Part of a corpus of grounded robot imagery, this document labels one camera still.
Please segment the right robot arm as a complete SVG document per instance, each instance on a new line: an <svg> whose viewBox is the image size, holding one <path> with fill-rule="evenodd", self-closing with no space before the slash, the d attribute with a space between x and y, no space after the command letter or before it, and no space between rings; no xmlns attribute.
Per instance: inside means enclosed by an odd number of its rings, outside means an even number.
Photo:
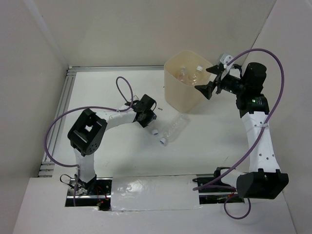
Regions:
<svg viewBox="0 0 312 234"><path fill-rule="evenodd" d="M224 191L228 186L236 188L241 198L275 199L288 185L287 173L282 173L273 150L267 118L271 114L268 101L262 94L266 79L266 67L260 63L249 63L241 78L227 73L221 64L207 69L216 75L209 82L209 96L222 90L236 96L236 106L244 123L249 145L249 171L243 173L218 167L213 186Z"/></svg>

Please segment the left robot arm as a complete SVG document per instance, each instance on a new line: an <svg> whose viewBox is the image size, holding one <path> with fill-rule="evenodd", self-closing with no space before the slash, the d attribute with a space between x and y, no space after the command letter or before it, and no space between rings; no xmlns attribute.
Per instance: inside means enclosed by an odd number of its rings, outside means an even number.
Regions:
<svg viewBox="0 0 312 234"><path fill-rule="evenodd" d="M102 107L96 113L93 107L85 107L68 132L70 145L74 149L78 165L75 179L79 189L86 195L96 190L95 152L99 149L104 133L112 128L128 123L138 123L148 127L157 115L153 107L156 101L147 94L141 98L131 97L118 109Z"/></svg>

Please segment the clear bottle with white cap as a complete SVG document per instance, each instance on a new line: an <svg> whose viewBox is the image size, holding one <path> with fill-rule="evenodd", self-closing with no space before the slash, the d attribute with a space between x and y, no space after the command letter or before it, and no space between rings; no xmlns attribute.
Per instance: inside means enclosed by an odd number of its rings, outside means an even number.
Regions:
<svg viewBox="0 0 312 234"><path fill-rule="evenodd" d="M189 75L189 84L190 85L196 85L198 81L201 79L203 67L197 66L195 72L193 75Z"/></svg>

